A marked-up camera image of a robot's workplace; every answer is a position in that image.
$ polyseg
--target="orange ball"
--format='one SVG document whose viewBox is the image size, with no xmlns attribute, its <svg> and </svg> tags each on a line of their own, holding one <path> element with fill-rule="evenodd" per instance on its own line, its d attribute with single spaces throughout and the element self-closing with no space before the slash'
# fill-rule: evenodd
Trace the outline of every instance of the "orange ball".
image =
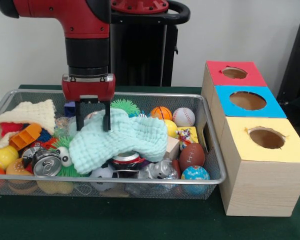
<svg viewBox="0 0 300 240">
<path fill-rule="evenodd" d="M 151 117 L 158 119 L 167 119 L 172 121 L 172 113 L 165 106 L 157 106 L 151 111 Z"/>
</svg>

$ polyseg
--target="stacked boxes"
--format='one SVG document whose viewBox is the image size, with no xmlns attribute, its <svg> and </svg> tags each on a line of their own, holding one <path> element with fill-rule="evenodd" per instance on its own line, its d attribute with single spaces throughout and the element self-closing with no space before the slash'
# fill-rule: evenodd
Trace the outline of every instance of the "stacked boxes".
<svg viewBox="0 0 300 240">
<path fill-rule="evenodd" d="M 300 195 L 300 138 L 255 64 L 208 61 L 202 95 L 227 170 L 226 214 L 290 216 Z"/>
</svg>

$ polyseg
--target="green spiky ball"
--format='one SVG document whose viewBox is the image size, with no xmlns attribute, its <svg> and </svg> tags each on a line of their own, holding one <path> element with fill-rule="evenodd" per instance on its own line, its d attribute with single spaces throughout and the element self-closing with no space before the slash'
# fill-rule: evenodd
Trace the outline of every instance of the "green spiky ball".
<svg viewBox="0 0 300 240">
<path fill-rule="evenodd" d="M 140 113 L 140 109 L 131 100 L 118 99 L 118 100 L 113 101 L 110 106 L 111 106 L 111 108 L 114 108 L 114 109 L 122 109 L 128 115 Z"/>
<path fill-rule="evenodd" d="M 62 136 L 60 137 L 54 144 L 52 144 L 56 149 L 60 147 L 66 147 L 69 149 L 70 143 L 72 141 L 72 137 L 70 136 Z M 50 151 L 56 151 L 55 148 L 50 148 Z M 87 177 L 85 174 L 79 174 L 75 169 L 75 166 L 72 164 L 71 166 L 62 166 L 60 172 L 57 174 L 58 177 Z"/>
</svg>

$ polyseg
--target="mint green towel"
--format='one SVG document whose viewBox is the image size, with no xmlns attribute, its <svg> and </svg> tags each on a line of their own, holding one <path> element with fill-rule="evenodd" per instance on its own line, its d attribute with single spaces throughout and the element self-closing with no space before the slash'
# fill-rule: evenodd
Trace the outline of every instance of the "mint green towel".
<svg viewBox="0 0 300 240">
<path fill-rule="evenodd" d="M 108 159 L 136 151 L 150 162 L 161 161 L 166 153 L 168 134 L 158 118 L 132 117 L 111 108 L 111 130 L 103 130 L 102 110 L 94 115 L 70 143 L 70 156 L 79 174 L 101 167 Z"/>
</svg>

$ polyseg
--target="metal mesh basket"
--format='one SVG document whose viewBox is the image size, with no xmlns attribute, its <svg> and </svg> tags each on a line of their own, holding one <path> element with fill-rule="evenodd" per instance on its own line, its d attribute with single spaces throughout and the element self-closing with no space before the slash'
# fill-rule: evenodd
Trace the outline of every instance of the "metal mesh basket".
<svg viewBox="0 0 300 240">
<path fill-rule="evenodd" d="M 116 92 L 114 99 L 122 98 L 133 101 L 146 113 L 157 106 L 166 106 L 172 112 L 180 107 L 190 108 L 195 114 L 199 143 L 205 149 L 203 167 L 208 171 L 210 180 L 0 175 L 0 195 L 207 199 L 226 177 L 207 101 L 194 94 Z M 59 90 L 8 92 L 0 102 L 0 114 L 14 109 L 21 102 L 39 103 L 47 99 L 53 100 L 57 115 L 64 114 L 66 100 Z M 102 108 L 102 104 L 83 103 L 81 111 L 86 116 Z"/>
</svg>

